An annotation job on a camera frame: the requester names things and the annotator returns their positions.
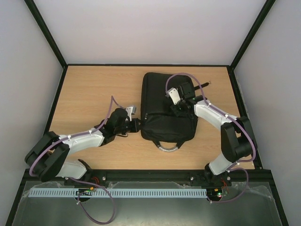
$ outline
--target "white wall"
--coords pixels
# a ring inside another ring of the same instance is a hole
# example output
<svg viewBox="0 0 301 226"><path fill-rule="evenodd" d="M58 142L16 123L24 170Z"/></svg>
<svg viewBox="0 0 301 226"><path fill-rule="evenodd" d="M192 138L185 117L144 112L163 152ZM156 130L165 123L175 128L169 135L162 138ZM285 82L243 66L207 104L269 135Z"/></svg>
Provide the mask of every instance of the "white wall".
<svg viewBox="0 0 301 226"><path fill-rule="evenodd" d="M265 0L35 0L67 63L227 64Z"/></svg>
<svg viewBox="0 0 301 226"><path fill-rule="evenodd" d="M301 2L277 0L237 69L263 165L290 225L300 225Z"/></svg>
<svg viewBox="0 0 301 226"><path fill-rule="evenodd" d="M62 68L23 0L0 1L0 225L40 139Z"/></svg>

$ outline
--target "white cable channel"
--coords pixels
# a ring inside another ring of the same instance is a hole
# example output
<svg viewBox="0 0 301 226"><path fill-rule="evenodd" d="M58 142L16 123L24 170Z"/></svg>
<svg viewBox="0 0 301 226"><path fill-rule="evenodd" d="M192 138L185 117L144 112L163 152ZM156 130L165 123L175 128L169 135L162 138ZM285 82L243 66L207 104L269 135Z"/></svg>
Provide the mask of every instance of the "white cable channel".
<svg viewBox="0 0 301 226"><path fill-rule="evenodd" d="M107 189L113 198L207 198L206 189ZM32 188L28 197L68 198L78 197L78 188ZM86 192L81 197L108 198L106 192L98 188Z"/></svg>

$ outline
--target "wooden surface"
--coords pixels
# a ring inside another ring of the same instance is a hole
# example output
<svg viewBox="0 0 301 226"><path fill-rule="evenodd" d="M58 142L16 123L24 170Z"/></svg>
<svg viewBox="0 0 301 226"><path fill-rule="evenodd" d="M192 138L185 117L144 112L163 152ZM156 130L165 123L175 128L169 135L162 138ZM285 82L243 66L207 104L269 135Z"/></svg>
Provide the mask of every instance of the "wooden surface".
<svg viewBox="0 0 301 226"><path fill-rule="evenodd" d="M239 116L225 67L69 66L50 130L67 135L99 124L107 114L111 95L122 106L137 106L135 117L140 118L142 80L147 72L186 72L201 83L210 81L204 88L206 97L225 112ZM195 137L173 153L160 151L139 132L127 138L116 137L105 146L89 148L69 158L83 159L93 169L187 170L203 169L220 153L219 130L199 119ZM253 169L250 162L241 166Z"/></svg>

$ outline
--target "bag handle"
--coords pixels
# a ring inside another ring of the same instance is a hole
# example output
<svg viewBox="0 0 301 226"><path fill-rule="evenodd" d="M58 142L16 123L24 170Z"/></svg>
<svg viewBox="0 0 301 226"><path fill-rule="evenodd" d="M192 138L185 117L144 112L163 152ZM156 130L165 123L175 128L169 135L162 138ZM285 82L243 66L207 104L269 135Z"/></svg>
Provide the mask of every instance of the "bag handle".
<svg viewBox="0 0 301 226"><path fill-rule="evenodd" d="M160 141L154 141L153 140L153 142L157 146L157 148L160 149L163 152L175 152L176 150L178 150L184 144L185 141L178 142L174 147L170 147L170 148L163 147L161 145Z"/></svg>

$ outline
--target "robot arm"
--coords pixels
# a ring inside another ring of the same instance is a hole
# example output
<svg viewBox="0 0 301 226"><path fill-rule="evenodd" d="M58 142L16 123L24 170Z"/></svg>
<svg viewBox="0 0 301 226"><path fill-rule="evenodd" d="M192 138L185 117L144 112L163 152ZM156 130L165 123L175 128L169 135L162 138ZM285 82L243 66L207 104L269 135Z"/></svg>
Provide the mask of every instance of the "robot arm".
<svg viewBox="0 0 301 226"><path fill-rule="evenodd" d="M132 119L136 107L130 106L126 109L117 108L108 121L99 130L98 125L82 132L82 135L71 137L71 135L57 135L54 132L45 133L35 147L25 157L25 162L32 166L34 161L52 143L63 140L54 147L53 152L48 152L34 166L34 173L42 182L49 181L54 177L82 178L89 169L83 160L66 160L67 156L90 147L99 147L108 144L118 134L125 135L128 132L138 132L138 119Z"/></svg>
<svg viewBox="0 0 301 226"><path fill-rule="evenodd" d="M224 115L217 112L218 109L209 100L204 100L202 96L195 96L195 88L189 83L184 83L178 89L171 88L168 90L168 96L171 97L174 106L173 111L184 109L185 111L194 111L195 115L205 119L221 132L221 149L222 153L212 162L205 166L208 180L216 175L225 172L233 163L243 157L252 154L252 146L244 133L232 121L235 120L246 131L251 138L255 148L257 144L254 133L247 117L237 117L221 111Z"/></svg>

